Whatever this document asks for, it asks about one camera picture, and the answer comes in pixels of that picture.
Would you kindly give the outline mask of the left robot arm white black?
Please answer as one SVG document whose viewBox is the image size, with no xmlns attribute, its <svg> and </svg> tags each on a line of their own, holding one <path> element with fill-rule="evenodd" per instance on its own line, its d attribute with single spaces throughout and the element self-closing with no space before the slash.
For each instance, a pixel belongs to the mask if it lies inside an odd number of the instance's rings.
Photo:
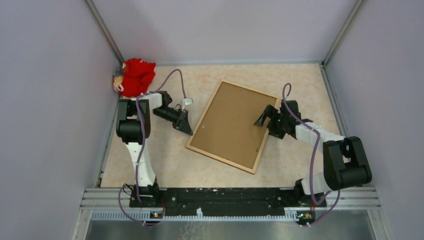
<svg viewBox="0 0 424 240">
<path fill-rule="evenodd" d="M 125 144 L 135 172 L 135 184 L 131 196 L 135 202 L 154 207 L 160 202 L 159 186 L 151 164 L 148 138 L 151 135 L 151 114 L 172 124 L 172 127 L 189 136 L 193 130 L 189 123 L 188 105 L 191 97 L 185 97 L 179 107 L 170 107 L 171 96 L 167 91 L 146 92 L 138 97 L 118 102 L 116 135 Z"/>
</svg>

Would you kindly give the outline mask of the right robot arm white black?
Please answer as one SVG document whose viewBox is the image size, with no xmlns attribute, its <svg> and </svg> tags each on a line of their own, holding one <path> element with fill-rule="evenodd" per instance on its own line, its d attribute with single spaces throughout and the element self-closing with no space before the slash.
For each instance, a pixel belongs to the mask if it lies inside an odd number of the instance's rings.
<svg viewBox="0 0 424 240">
<path fill-rule="evenodd" d="M 329 132 L 308 118 L 301 118 L 295 100 L 282 100 L 280 108 L 267 105 L 254 126 L 266 127 L 269 135 L 283 139 L 291 136 L 312 146 L 309 177 L 295 182 L 293 200 L 299 206 L 321 204 L 330 192 L 368 184 L 372 171 L 357 136 Z"/>
</svg>

